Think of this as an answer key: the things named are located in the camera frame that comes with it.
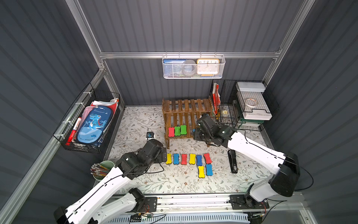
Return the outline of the green eraser bottom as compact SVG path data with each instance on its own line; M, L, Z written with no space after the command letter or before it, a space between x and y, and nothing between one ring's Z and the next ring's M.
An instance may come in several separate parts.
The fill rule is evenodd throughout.
M187 135L187 126L186 125L181 125L180 126L180 134L181 135Z
M181 136L181 127L180 126L174 127L174 136Z

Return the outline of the red eraser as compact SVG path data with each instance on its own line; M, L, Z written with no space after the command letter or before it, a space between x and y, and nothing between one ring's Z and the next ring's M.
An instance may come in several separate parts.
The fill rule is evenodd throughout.
M187 154L181 155L181 165L187 165Z
M169 127L169 128L168 128L168 137L169 137L169 138L172 138L172 137L174 137L174 136L175 136L175 128Z
M212 160L209 153L203 155L206 164L212 164Z

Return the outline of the yellow eraser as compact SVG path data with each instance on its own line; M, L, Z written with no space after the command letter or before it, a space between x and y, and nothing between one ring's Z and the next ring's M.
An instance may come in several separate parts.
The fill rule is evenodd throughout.
M189 155L189 164L195 165L196 164L196 154Z
M198 166L198 177L205 178L204 166Z
M172 164L172 154L170 154L170 153L167 154L166 164Z

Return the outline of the blue eraser top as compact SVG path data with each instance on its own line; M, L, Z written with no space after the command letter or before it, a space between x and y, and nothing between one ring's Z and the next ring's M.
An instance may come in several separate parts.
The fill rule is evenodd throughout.
M197 166L203 166L202 155L196 155L196 165Z
M174 154L173 155L173 164L174 165L179 165L179 163L180 163L179 157L180 157L179 154Z

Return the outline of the blue eraser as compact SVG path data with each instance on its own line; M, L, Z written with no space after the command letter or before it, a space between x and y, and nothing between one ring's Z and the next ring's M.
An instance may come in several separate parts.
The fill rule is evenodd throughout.
M197 166L203 166L202 155L196 155L196 165Z
M212 164L206 164L206 175L207 176L213 176Z
M179 154L174 154L173 155L173 164L174 165L179 165L179 163L180 163L179 157L180 157Z

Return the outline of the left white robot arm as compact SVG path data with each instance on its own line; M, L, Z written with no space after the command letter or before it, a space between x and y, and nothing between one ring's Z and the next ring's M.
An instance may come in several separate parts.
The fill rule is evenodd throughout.
M127 212L148 211L143 193L138 188L130 189L120 199L107 201L130 181L149 173L154 164L167 161L167 149L156 140L150 139L135 152L122 155L106 177L81 199L69 207L59 207L54 212L58 224L102 224L116 215Z

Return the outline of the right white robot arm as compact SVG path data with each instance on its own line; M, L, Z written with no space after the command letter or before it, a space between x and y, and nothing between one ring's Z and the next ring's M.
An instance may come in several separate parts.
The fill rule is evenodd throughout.
M194 139L208 145L223 146L260 163L271 175L249 186L243 204L254 207L271 196L291 197L300 177L298 157L284 154L250 140L239 130L227 125L219 126L207 115L196 122Z

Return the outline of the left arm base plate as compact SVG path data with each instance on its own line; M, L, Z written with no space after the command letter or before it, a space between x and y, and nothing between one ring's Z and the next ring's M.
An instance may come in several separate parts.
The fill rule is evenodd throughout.
M145 197L138 205L137 212L155 212L157 210L158 198Z

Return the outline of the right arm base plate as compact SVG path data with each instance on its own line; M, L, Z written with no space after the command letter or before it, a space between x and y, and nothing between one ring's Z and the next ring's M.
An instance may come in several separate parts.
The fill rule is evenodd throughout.
M253 210L253 209L268 209L269 204L267 200L258 202L251 196L245 195L230 195L229 204L231 204L233 210Z

